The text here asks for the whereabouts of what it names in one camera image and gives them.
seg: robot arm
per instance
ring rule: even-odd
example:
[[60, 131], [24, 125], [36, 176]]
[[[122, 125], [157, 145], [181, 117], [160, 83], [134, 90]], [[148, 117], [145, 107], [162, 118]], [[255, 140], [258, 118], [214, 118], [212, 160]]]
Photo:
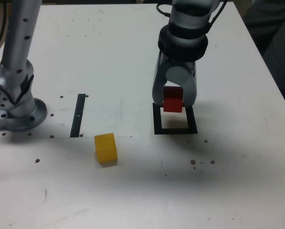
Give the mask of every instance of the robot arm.
[[155, 70], [152, 96], [154, 103], [163, 103], [163, 87], [170, 81], [182, 87], [183, 102], [192, 106], [197, 96], [195, 61], [205, 54], [209, 22], [220, 0], [173, 0], [168, 25], [159, 35], [160, 49]]
[[13, 0], [0, 63], [0, 129], [24, 131], [47, 115], [44, 102], [31, 93], [33, 67], [27, 60], [42, 0]]

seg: white tabletop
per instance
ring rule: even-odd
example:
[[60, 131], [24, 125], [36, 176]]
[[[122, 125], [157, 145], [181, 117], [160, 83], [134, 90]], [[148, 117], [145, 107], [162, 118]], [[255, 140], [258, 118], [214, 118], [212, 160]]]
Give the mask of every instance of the white tabletop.
[[[0, 229], [285, 229], [285, 101], [234, 4], [197, 62], [197, 135], [154, 135], [167, 23], [155, 5], [42, 6], [32, 93], [54, 117], [0, 132]], [[84, 137], [69, 138], [79, 93]], [[113, 167], [95, 159], [104, 133]]]

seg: red block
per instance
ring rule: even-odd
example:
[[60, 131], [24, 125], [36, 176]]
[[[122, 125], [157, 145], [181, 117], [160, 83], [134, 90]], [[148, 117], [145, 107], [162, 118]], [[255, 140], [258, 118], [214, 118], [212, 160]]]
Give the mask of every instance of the red block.
[[181, 113], [183, 108], [183, 89], [181, 87], [163, 88], [163, 111]]

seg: black square frame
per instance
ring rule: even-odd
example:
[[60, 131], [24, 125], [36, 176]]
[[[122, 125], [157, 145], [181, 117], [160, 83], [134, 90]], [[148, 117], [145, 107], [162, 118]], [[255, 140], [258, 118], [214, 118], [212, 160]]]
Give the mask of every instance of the black square frame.
[[188, 128], [164, 128], [162, 127], [162, 116], [161, 116], [162, 105], [156, 105], [153, 103], [153, 122], [154, 122], [154, 134], [155, 135], [191, 135], [197, 134], [194, 113], [192, 106], [183, 107], [186, 109]]

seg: yellow block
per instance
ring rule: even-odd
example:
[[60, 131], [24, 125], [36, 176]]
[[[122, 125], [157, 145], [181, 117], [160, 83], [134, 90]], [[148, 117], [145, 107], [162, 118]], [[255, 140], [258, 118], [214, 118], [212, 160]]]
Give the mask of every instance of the yellow block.
[[118, 160], [114, 134], [97, 135], [94, 139], [99, 163]]

